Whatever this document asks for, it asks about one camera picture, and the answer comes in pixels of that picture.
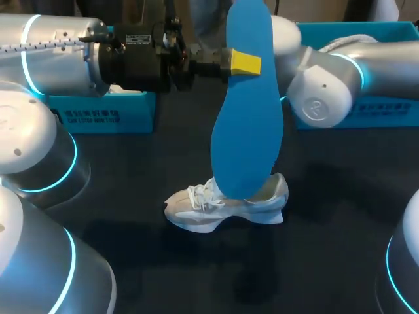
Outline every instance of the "blue led ring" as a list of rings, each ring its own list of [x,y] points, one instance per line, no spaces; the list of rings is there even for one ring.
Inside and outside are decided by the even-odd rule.
[[[40,193],[40,192],[44,192],[47,190],[50,190],[51,188],[55,188],[57,185],[59,185],[61,182],[63,182],[71,173],[71,171],[73,170],[75,164],[76,164],[76,160],[77,160],[77,145],[76,145],[76,141],[74,140],[73,136],[71,136],[71,134],[69,133],[71,139],[73,140],[73,144],[74,144],[74,158],[73,158],[73,162],[71,163],[70,168],[67,170],[67,172],[61,177],[60,180],[58,180],[57,182],[55,182],[54,184],[47,186],[46,188],[41,188],[39,190],[21,190],[22,192],[25,193]]]
[[[29,35],[29,30],[31,29],[32,24],[34,23],[34,21],[40,17],[41,15],[34,15],[32,16],[27,22],[26,25],[24,27],[24,31],[22,32],[22,36],[20,37],[20,43],[21,44],[27,44],[27,36]],[[31,86],[31,89],[39,94],[39,95],[43,95],[34,85],[31,76],[29,75],[29,69],[27,68],[27,58],[26,58],[26,51],[22,51],[20,53],[20,56],[22,57],[22,67],[24,70],[24,74],[26,77],[26,81],[29,84],[29,86]]]
[[[396,293],[396,295],[400,298],[400,300],[404,303],[404,305],[413,313],[413,314],[418,314],[418,312],[416,312],[413,307],[411,307],[409,305],[409,303],[407,303],[407,301],[404,299],[404,297],[401,295],[401,293],[399,292],[399,289],[397,289],[394,281],[393,281],[393,277],[392,274],[390,273],[390,266],[388,265],[388,254],[389,254],[389,250],[390,250],[390,243],[392,242],[393,237],[390,239],[390,241],[388,242],[388,246],[387,246],[387,252],[386,252],[386,266],[387,266],[387,273],[388,273],[388,277],[390,279],[390,282],[392,283],[393,289]]]
[[[74,244],[74,240],[73,237],[71,237],[71,234],[67,231],[67,229],[65,229],[65,232],[67,233],[67,236],[70,240],[70,245],[71,245],[71,263],[70,263],[70,271],[67,277],[67,281],[65,282],[64,288],[61,291],[60,296],[58,297],[57,301],[55,302],[54,306],[52,307],[52,309],[48,312],[48,314],[56,314],[58,309],[60,308],[60,306],[62,305],[65,296],[68,293],[68,290],[70,289],[71,286],[71,282],[73,281],[73,277],[74,277],[74,272],[76,269],[76,246]]]
[[[361,77],[361,89],[363,89],[364,85],[365,85],[365,76],[364,76],[364,72],[362,71],[361,67],[359,66],[358,63],[356,63],[356,61],[348,56],[345,56],[344,54],[330,54],[331,56],[336,56],[336,57],[341,57],[347,61],[349,61],[350,63],[352,63],[354,65],[354,67],[358,70],[359,72],[359,76]]]

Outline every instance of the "yellow block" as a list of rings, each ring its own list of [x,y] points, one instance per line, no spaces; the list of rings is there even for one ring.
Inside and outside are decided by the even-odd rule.
[[[232,49],[230,70],[231,75],[260,75],[261,58]]]

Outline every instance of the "label sticker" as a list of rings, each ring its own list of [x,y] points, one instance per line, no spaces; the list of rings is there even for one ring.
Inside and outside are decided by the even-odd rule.
[[[117,110],[66,110],[65,119],[68,123],[120,123],[120,115]]]
[[[151,35],[125,35],[126,44],[150,44]]]

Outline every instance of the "shoe sole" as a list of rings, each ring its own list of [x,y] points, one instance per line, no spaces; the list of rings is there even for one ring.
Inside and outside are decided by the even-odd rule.
[[[257,214],[249,214],[249,213],[244,213],[241,215],[235,215],[234,217],[242,217],[247,219],[250,222],[253,222],[255,224],[281,224],[283,223],[283,217],[282,217],[282,212],[279,211],[272,211],[272,212],[268,212],[268,213],[257,213]],[[212,231],[214,231],[218,225],[220,225],[220,223],[222,223],[225,219],[230,218],[230,217],[226,217],[220,220],[216,220],[214,222],[211,222],[209,224],[180,224],[178,222],[173,221],[172,219],[170,219],[169,217],[166,216],[166,218],[168,219],[168,221],[170,221],[172,224],[188,230],[190,232],[196,232],[199,234],[208,234]]]

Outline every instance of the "white robotic arm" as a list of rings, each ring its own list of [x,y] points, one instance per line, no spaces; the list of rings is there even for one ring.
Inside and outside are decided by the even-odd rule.
[[[273,16],[272,27],[280,94],[310,126],[337,125],[360,96],[419,99],[419,41],[378,43],[355,35],[316,51],[301,45],[293,22]]]

